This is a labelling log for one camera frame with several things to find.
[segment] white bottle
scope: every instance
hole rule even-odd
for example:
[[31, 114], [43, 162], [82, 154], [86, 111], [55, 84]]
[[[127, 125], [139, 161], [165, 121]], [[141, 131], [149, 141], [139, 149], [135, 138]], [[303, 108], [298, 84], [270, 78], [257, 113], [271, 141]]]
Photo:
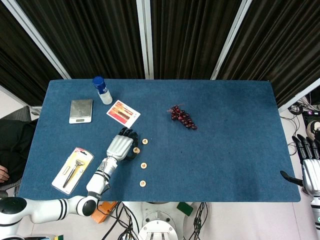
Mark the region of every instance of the white bottle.
[[100, 96], [101, 101], [105, 105], [109, 105], [112, 103], [112, 96], [110, 95], [109, 90], [107, 89], [107, 85], [105, 80], [101, 76], [96, 76], [92, 79], [92, 83], [97, 89], [97, 92]]

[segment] robotic arm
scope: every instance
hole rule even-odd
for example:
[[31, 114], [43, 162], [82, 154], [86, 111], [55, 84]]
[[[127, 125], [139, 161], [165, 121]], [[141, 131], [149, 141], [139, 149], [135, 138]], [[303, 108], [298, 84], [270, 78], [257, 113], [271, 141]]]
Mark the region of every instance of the robotic arm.
[[317, 144], [310, 138], [301, 135], [292, 137], [300, 158], [302, 168], [302, 179], [289, 176], [286, 172], [280, 171], [287, 181], [304, 187], [305, 192], [313, 196], [311, 207], [314, 216], [316, 233], [320, 240], [320, 155]]
[[126, 157], [134, 159], [136, 153], [127, 156], [131, 146], [138, 146], [138, 134], [124, 127], [112, 140], [103, 159], [86, 186], [88, 196], [70, 199], [35, 201], [21, 197], [7, 197], [0, 200], [0, 240], [24, 240], [17, 236], [19, 223], [30, 216], [34, 224], [63, 220], [68, 214], [90, 216], [97, 208], [101, 195], [110, 188], [109, 180], [113, 172]]

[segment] table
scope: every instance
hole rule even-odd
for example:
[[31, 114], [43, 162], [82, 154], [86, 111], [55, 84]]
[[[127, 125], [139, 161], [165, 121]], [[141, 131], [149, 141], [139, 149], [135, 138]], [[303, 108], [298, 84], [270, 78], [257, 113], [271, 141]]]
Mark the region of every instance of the table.
[[[294, 176], [271, 84], [249, 80], [108, 79], [113, 102], [121, 100], [141, 116], [132, 128], [140, 154], [118, 165], [104, 201], [298, 202]], [[93, 99], [92, 122], [69, 124], [71, 100]], [[183, 104], [198, 126], [188, 130], [171, 120], [171, 106]], [[86, 185], [123, 127], [106, 115], [91, 79], [53, 80], [43, 102], [19, 196], [51, 200], [87, 195]], [[75, 147], [95, 158], [66, 196], [51, 182]], [[148, 167], [141, 169], [141, 163]], [[146, 187], [140, 187], [140, 181]]]

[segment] floor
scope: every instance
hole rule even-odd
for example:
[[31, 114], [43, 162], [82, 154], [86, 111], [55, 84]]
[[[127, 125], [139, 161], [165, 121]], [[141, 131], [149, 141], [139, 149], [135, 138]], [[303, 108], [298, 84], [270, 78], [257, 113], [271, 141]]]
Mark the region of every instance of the floor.
[[[12, 98], [0, 92], [0, 118], [22, 107]], [[285, 111], [283, 117], [292, 117]], [[305, 136], [302, 117], [298, 131]], [[294, 132], [293, 126], [282, 120], [283, 129], [288, 142]], [[302, 177], [301, 166], [297, 155], [291, 157], [295, 176]], [[313, 214], [310, 207], [312, 199], [301, 193], [301, 201], [297, 203], [246, 203], [246, 202], [213, 202], [209, 204], [209, 217], [204, 225], [200, 238], [202, 240], [317, 240]], [[64, 239], [101, 239], [113, 224], [112, 219], [97, 224], [90, 217], [69, 215], [62, 221], [33, 224], [25, 217], [18, 234], [64, 235]], [[185, 236], [192, 230], [193, 219], [184, 222]], [[122, 227], [117, 225], [108, 239], [118, 238]]]

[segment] chair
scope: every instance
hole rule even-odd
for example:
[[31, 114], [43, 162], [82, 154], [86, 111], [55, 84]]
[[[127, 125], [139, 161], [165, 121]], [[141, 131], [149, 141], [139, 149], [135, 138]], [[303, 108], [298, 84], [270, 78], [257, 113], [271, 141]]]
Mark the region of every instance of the chair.
[[[23, 108], [20, 108], [16, 111], [10, 113], [9, 115], [4, 116], [2, 119], [31, 122], [30, 109], [28, 106], [24, 106]], [[8, 184], [5, 186], [0, 186], [0, 191], [7, 191], [8, 189], [14, 188], [13, 196], [17, 197], [20, 184], [21, 184], [21, 178], [18, 181], [16, 181], [15, 183], [11, 183], [11, 184]]]

